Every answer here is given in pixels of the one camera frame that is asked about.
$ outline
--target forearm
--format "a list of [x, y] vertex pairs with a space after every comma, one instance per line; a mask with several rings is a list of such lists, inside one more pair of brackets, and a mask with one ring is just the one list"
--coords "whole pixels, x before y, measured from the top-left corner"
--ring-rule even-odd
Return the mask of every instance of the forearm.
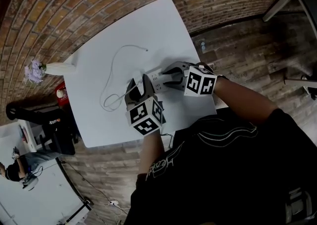
[[139, 173], [147, 173], [151, 164], [163, 153], [164, 146], [159, 131], [145, 136], [140, 154]]
[[217, 79], [214, 93], [239, 117], [254, 124], [264, 123], [278, 108], [265, 96], [224, 78]]
[[17, 160], [17, 162], [19, 164], [19, 170], [20, 170], [21, 177], [25, 177], [26, 174], [25, 174], [24, 167], [22, 165], [22, 162], [21, 162], [20, 158], [17, 158], [16, 160]]

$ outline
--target purple flower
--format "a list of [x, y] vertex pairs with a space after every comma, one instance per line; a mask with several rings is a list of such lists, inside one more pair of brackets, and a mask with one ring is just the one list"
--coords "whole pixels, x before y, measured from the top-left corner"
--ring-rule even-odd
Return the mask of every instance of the purple flower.
[[45, 74], [42, 63], [39, 62], [38, 60], [33, 60], [31, 68], [26, 66], [24, 68], [24, 71], [25, 71], [25, 77], [34, 83], [42, 82], [42, 78]]

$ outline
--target jeans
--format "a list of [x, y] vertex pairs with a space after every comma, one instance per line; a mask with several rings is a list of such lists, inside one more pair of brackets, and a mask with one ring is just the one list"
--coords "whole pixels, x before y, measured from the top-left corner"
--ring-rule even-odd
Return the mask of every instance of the jeans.
[[60, 153], [43, 150], [39, 150], [36, 153], [27, 153], [24, 155], [28, 166], [31, 167], [31, 171], [34, 171], [38, 167], [38, 165], [53, 160], [59, 156], [61, 156]]

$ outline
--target white vase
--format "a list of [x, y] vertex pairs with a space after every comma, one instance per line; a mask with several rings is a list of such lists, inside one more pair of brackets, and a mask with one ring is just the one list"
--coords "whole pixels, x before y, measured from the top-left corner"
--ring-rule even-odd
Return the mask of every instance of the white vase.
[[66, 75], [70, 73], [74, 73], [76, 71], [76, 67], [72, 64], [65, 63], [49, 63], [46, 65], [45, 73], [51, 75]]

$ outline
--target person in background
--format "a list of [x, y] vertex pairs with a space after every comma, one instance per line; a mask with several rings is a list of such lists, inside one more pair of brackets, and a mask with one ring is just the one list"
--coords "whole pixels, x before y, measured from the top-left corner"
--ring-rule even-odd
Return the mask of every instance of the person in background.
[[26, 175], [34, 171], [38, 165], [47, 161], [53, 160], [61, 156], [60, 153], [53, 151], [37, 151], [36, 153], [27, 153], [20, 155], [18, 150], [15, 152], [15, 161], [9, 165], [7, 169], [0, 163], [0, 173], [8, 180], [19, 182], [24, 179]]
[[268, 98], [218, 77], [230, 109], [144, 138], [130, 224], [303, 224], [317, 211], [317, 147]]

